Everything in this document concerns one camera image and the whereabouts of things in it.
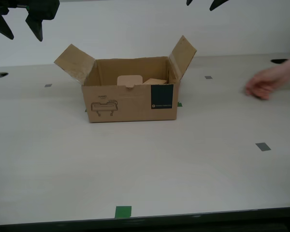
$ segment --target printed illustration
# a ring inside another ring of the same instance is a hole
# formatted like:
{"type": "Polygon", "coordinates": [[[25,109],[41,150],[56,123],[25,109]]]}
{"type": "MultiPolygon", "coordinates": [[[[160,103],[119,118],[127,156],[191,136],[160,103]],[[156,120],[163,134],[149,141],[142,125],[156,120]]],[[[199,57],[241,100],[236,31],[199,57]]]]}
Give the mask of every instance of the printed illustration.
{"type": "Polygon", "coordinates": [[[99,117],[101,114],[99,112],[101,111],[110,111],[110,116],[113,116],[113,112],[117,111],[118,102],[115,100],[109,100],[107,103],[100,103],[100,102],[93,102],[91,104],[91,110],[97,112],[99,117]]]}

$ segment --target table surface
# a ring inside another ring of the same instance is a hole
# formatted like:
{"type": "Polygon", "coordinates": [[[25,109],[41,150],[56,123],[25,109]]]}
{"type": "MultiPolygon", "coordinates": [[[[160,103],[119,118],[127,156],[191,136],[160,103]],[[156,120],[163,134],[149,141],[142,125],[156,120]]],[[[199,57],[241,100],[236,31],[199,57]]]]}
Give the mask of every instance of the table surface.
{"type": "Polygon", "coordinates": [[[243,94],[286,57],[194,58],[175,121],[90,124],[59,67],[0,68],[0,225],[290,207],[290,83],[243,94]]]}

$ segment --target open cardboard box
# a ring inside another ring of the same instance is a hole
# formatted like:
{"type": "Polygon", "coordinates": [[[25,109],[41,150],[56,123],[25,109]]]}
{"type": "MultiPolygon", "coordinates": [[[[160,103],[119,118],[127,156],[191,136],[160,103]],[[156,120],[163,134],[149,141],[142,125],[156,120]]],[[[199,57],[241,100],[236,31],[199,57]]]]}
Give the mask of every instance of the open cardboard box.
{"type": "Polygon", "coordinates": [[[174,120],[180,80],[195,53],[184,36],[168,57],[94,59],[71,44],[55,64],[82,84],[90,122],[174,120]],[[151,78],[167,82],[141,84],[151,78]]]}

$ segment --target green tape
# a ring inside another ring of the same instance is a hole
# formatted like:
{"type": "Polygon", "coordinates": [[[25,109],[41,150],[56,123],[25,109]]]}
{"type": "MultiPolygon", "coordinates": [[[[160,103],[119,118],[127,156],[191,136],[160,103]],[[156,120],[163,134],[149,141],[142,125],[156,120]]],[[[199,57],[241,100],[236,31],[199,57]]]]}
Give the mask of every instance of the green tape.
{"type": "Polygon", "coordinates": [[[116,206],[115,218],[130,218],[132,206],[116,206]]]}

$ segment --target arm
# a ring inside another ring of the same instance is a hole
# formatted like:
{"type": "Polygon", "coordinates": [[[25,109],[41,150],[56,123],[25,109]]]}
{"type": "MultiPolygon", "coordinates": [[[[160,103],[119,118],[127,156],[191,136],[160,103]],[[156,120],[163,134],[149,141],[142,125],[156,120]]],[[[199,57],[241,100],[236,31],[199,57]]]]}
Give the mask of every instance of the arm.
{"type": "Polygon", "coordinates": [[[257,73],[247,84],[246,94],[268,100],[270,93],[290,80],[290,60],[257,73]]]}

